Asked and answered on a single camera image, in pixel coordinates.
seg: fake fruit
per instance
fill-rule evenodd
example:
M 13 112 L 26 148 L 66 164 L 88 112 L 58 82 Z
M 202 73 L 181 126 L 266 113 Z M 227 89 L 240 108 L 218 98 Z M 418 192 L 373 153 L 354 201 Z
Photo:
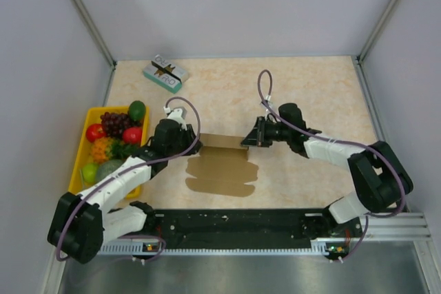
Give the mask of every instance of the fake fruit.
M 85 137 L 91 143 L 93 143 L 96 139 L 102 138 L 104 136 L 105 136 L 105 132 L 101 124 L 92 124 L 88 127 L 88 129 L 85 132 Z
M 124 130 L 129 127 L 138 127 L 141 122 L 132 120 L 128 114 L 117 114 L 106 112 L 100 116 L 101 124 L 104 132 L 113 138 L 121 139 L 123 137 Z
M 112 159 L 112 146 L 116 140 L 110 137 L 103 137 L 96 139 L 90 149 L 90 155 L 93 157 L 94 162 L 104 163 Z
M 129 106 L 129 117 L 132 120 L 142 120 L 145 115 L 145 105 L 142 101 L 136 100 Z
M 93 157 L 94 162 L 100 165 L 108 160 L 125 160 L 137 148 L 136 145 L 124 144 L 119 139 L 104 137 L 94 141 L 90 149 L 90 155 Z
M 88 163 L 81 168 L 81 174 L 83 179 L 88 184 L 95 183 L 96 172 L 98 171 L 98 165 L 96 163 Z
M 121 165 L 123 165 L 124 161 L 122 160 L 110 160 L 104 162 L 99 166 L 98 171 L 96 172 L 95 180 L 96 182 L 102 181 L 104 178 L 109 176 L 113 171 L 117 170 Z
M 126 144 L 139 145 L 142 136 L 143 130 L 140 127 L 131 127 L 124 131 L 123 140 Z

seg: white wall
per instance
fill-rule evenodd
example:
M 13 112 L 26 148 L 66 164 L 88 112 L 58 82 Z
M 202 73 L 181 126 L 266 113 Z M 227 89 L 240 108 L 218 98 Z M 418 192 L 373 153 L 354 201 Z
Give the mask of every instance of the white wall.
M 359 54 L 388 0 L 84 0 L 117 59 Z
M 0 292 L 40 290 L 46 235 L 110 69 L 70 0 L 0 0 Z
M 441 253 L 441 6 L 402 0 L 365 63 L 393 148 L 413 178 L 409 196 L 426 213 Z

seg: metal floor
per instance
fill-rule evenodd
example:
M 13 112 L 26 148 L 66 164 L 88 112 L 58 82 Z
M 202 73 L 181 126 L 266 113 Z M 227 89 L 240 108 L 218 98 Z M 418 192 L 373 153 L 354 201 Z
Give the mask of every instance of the metal floor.
M 351 260 L 329 264 L 322 257 L 163 257 L 144 267 L 114 263 L 82 287 L 71 285 L 114 258 L 70 262 L 59 294 L 274 294 L 429 293 L 410 242 L 366 242 Z

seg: grapes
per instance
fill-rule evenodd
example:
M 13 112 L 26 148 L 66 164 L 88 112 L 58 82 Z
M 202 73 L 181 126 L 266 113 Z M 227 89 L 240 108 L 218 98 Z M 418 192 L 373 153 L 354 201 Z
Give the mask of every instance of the grapes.
M 128 114 L 106 112 L 100 116 L 101 125 L 107 136 L 122 139 L 123 132 L 130 127 L 140 127 L 140 121 L 131 120 Z

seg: lime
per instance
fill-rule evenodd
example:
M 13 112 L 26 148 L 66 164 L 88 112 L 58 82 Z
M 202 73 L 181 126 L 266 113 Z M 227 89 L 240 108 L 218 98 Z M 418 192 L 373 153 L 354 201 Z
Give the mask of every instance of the lime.
M 96 172 L 98 171 L 98 165 L 96 163 L 88 163 L 83 168 L 81 168 L 81 173 L 83 174 L 83 179 L 88 184 L 95 183 Z
M 136 100 L 129 106 L 129 117 L 132 120 L 142 120 L 145 115 L 145 105 L 142 101 Z

